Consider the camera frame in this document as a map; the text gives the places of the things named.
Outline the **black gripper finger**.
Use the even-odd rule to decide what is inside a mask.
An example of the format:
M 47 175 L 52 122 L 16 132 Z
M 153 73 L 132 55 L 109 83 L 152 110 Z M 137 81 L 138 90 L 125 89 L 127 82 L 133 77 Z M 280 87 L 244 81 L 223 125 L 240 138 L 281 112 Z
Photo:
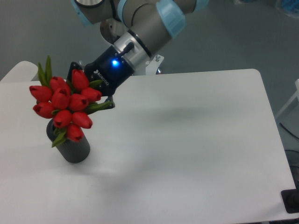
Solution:
M 84 65 L 81 65 L 77 62 L 71 62 L 70 68 L 67 75 L 67 80 L 72 81 L 72 72 L 73 70 L 84 70 Z
M 115 103 L 114 103 L 114 99 L 113 96 L 108 96 L 107 99 L 100 104 L 101 105 L 101 109 L 113 109 L 115 108 Z

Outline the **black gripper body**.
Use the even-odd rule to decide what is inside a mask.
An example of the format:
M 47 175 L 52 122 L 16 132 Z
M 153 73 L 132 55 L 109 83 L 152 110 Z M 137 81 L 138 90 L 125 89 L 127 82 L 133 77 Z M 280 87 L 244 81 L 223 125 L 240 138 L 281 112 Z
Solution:
M 102 80 L 100 91 L 104 96 L 114 95 L 116 89 L 134 73 L 134 69 L 123 58 L 132 49 L 133 44 L 128 44 L 121 52 L 111 46 L 85 66 L 84 73 L 90 81 Z

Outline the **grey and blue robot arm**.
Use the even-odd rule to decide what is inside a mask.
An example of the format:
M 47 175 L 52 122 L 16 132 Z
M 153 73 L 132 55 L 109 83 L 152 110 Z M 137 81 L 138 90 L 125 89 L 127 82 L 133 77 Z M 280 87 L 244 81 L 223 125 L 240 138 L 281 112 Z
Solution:
M 94 62 L 85 66 L 72 62 L 67 76 L 71 81 L 73 70 L 82 69 L 89 81 L 102 81 L 97 90 L 109 101 L 123 82 L 184 29 L 186 14 L 208 5 L 207 0 L 73 0 L 71 3 L 84 25 L 115 19 L 127 27 Z

